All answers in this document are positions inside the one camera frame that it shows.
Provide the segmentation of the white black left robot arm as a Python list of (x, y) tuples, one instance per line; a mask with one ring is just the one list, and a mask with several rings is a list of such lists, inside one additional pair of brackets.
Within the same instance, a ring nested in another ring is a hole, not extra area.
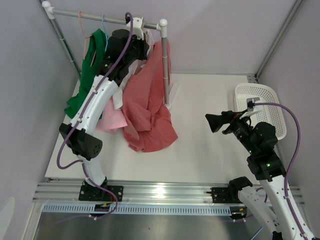
[(69, 123), (59, 126), (63, 142), (56, 165), (66, 170), (81, 164), (90, 195), (101, 201), (108, 194), (108, 180), (101, 167), (103, 142), (95, 137), (97, 124), (105, 107), (121, 91), (129, 78), (130, 67), (147, 58), (148, 44), (127, 29), (117, 29), (107, 36), (101, 29), (86, 37), (78, 93), (65, 109)]

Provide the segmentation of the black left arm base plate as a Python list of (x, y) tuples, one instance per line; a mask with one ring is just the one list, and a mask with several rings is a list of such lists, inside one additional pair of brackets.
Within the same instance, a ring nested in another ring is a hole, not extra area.
[[(106, 189), (113, 193), (119, 202), (122, 201), (124, 190), (123, 186), (108, 185)], [(82, 185), (80, 188), (78, 200), (86, 202), (114, 202), (115, 198), (111, 193), (108, 193), (92, 185)]]

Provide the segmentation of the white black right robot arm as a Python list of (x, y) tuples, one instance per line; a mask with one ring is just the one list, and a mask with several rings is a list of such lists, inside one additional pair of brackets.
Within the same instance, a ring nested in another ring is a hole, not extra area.
[(246, 111), (223, 111), (220, 115), (206, 114), (205, 118), (213, 133), (228, 125), (222, 133), (234, 134), (248, 151), (248, 167), (266, 193), (271, 207), (260, 199), (245, 176), (229, 181), (228, 198), (244, 204), (273, 240), (315, 240), (316, 236), (289, 191), (288, 173), (274, 151), (278, 142), (275, 127), (267, 122), (251, 126)]

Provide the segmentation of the coral red t shirt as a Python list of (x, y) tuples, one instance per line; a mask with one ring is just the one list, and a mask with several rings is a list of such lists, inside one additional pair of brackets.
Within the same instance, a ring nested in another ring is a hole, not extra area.
[(171, 113), (164, 104), (162, 43), (154, 44), (145, 66), (128, 80), (122, 112), (127, 126), (123, 136), (136, 152), (157, 152), (178, 139)]

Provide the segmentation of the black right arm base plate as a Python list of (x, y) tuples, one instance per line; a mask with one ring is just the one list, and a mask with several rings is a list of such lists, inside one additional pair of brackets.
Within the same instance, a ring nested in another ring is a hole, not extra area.
[(214, 204), (240, 204), (236, 192), (229, 187), (212, 187), (206, 192), (211, 195)]

